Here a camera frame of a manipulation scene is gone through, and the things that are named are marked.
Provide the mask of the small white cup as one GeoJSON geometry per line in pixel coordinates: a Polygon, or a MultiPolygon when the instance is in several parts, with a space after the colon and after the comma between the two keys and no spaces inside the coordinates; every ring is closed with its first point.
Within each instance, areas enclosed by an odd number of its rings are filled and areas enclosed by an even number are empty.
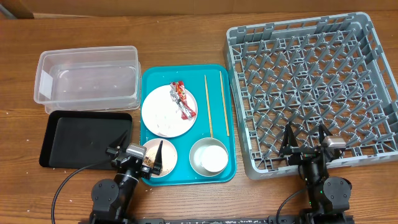
{"type": "Polygon", "coordinates": [[[208,172],[221,172],[228,164],[228,154],[221,146],[208,146],[201,155],[201,165],[208,172]]]}

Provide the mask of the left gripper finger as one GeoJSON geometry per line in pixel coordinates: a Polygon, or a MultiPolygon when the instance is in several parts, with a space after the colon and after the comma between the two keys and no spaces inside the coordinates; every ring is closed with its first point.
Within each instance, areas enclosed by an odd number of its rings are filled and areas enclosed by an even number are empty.
{"type": "Polygon", "coordinates": [[[118,137],[116,140],[114,140],[108,146],[108,149],[120,149],[123,146],[126,138],[127,138],[127,131],[123,132],[122,135],[120,135],[120,137],[118,137]]]}
{"type": "Polygon", "coordinates": [[[154,168],[162,168],[162,145],[163,141],[161,141],[159,144],[159,148],[157,150],[154,160],[154,168]]]}

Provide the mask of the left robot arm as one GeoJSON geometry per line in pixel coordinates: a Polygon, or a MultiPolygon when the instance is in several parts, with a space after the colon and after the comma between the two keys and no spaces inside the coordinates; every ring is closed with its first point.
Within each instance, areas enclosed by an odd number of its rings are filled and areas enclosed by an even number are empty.
{"type": "Polygon", "coordinates": [[[139,180],[161,173],[163,143],[159,143],[155,160],[149,166],[144,163],[147,149],[137,144],[123,148],[126,138],[127,133],[123,133],[106,148],[117,174],[113,179],[103,179],[94,185],[90,223],[132,223],[126,212],[139,180]]]}

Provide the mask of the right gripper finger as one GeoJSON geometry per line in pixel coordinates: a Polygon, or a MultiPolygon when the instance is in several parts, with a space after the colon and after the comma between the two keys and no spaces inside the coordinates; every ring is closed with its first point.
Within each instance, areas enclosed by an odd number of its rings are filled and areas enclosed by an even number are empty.
{"type": "Polygon", "coordinates": [[[292,130],[291,124],[288,123],[285,125],[285,130],[284,130],[284,138],[282,140],[281,144],[281,149],[284,149],[286,147],[297,147],[298,143],[296,140],[296,137],[294,136],[294,132],[292,130]]]}
{"type": "Polygon", "coordinates": [[[330,137],[332,133],[328,130],[328,128],[321,123],[318,126],[318,134],[319,134],[319,143],[321,146],[329,146],[330,145],[330,137]]]}

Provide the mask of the red foil snack wrapper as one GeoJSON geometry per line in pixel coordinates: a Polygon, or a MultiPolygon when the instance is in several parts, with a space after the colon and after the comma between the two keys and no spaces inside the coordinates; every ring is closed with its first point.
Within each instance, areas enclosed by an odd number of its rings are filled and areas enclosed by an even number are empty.
{"type": "Polygon", "coordinates": [[[170,96],[172,100],[178,105],[182,112],[182,119],[188,120],[194,118],[197,114],[187,104],[187,96],[185,85],[183,81],[171,82],[170,96]]]}

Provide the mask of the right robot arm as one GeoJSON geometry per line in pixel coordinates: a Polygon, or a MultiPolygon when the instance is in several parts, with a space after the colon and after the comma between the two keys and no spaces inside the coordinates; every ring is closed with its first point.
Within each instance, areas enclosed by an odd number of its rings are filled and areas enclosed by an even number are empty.
{"type": "Polygon", "coordinates": [[[283,206],[302,192],[308,193],[310,207],[302,209],[294,223],[354,223],[353,217],[345,215],[349,210],[352,184],[348,179],[331,177],[326,167],[341,156],[346,142],[341,136],[333,135],[324,124],[318,126],[318,134],[318,145],[299,146],[291,125],[285,126],[279,156],[287,156],[288,164],[298,166],[305,187],[282,202],[275,216],[277,223],[283,206]]]}

